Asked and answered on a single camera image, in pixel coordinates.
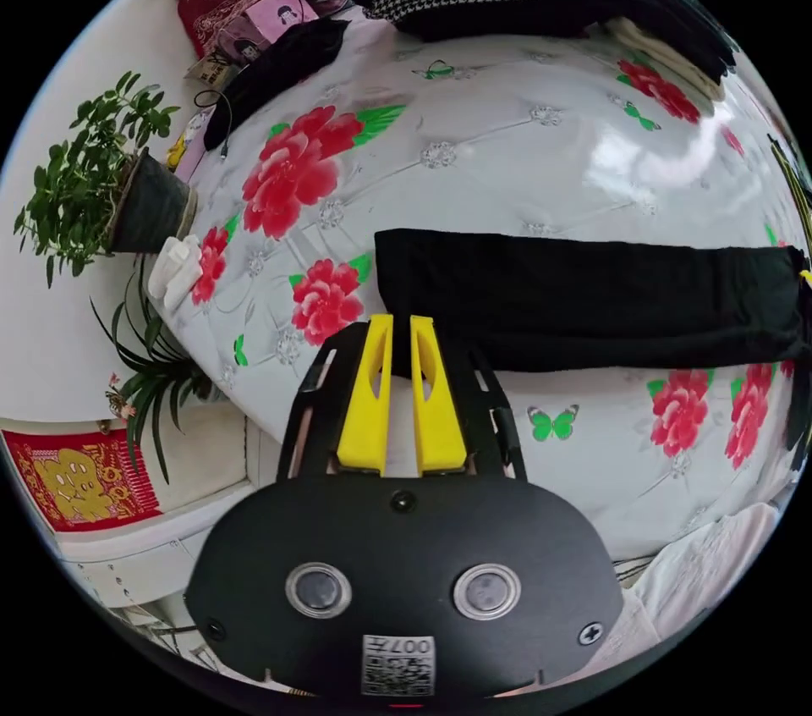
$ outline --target spider plant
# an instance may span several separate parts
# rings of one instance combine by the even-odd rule
[[[130,291],[134,282],[137,285],[137,302],[130,301]],[[130,312],[131,303],[136,304],[134,313]],[[112,314],[110,328],[107,328],[99,317],[92,300],[91,307],[96,320],[115,346],[121,362],[134,373],[121,386],[118,385],[118,378],[113,375],[105,393],[110,411],[127,424],[127,450],[130,461],[138,470],[135,449],[140,448],[144,428],[147,420],[151,418],[152,442],[155,444],[161,473],[168,484],[169,475],[161,442],[163,401],[168,394],[172,422],[180,432],[183,432],[178,421],[178,410],[183,407],[191,394],[201,400],[210,399],[213,390],[211,379],[188,354],[181,351],[167,337],[163,320],[147,297],[144,257],[136,263],[133,274],[129,277],[123,301]],[[143,350],[142,354],[122,344],[120,340],[122,319],[126,320],[138,340]]]

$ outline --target qr code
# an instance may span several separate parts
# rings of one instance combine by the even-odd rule
[[[363,663],[365,696],[434,696],[434,637],[365,634]]]

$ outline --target white wall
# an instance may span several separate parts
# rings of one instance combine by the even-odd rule
[[[48,147],[69,137],[76,108],[114,85],[126,70],[166,91],[178,135],[195,112],[194,85],[184,73],[196,56],[175,0],[113,0],[59,61],[20,125],[0,173],[0,417],[38,422],[109,417],[104,390],[111,372],[125,373],[91,312],[109,322],[129,276],[128,256],[101,260],[79,278],[45,280],[45,261],[12,236],[30,199],[34,168]],[[158,140],[162,156],[175,138]]]

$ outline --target yellow object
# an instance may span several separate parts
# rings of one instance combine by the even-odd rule
[[[186,131],[175,141],[174,146],[167,152],[167,168],[173,172],[180,163],[180,158],[186,152]]]
[[[392,316],[371,316],[336,456],[343,468],[377,471],[387,464],[392,386]],[[378,393],[375,381],[381,374]]]
[[[467,453],[434,322],[430,318],[412,316],[410,338],[418,472],[423,476],[437,471],[461,471]],[[424,396],[424,375],[431,386],[428,399]]]

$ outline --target pink bag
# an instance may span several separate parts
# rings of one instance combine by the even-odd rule
[[[318,16],[305,0],[259,0],[222,28],[217,45],[233,61],[246,65],[291,25],[313,19]]]

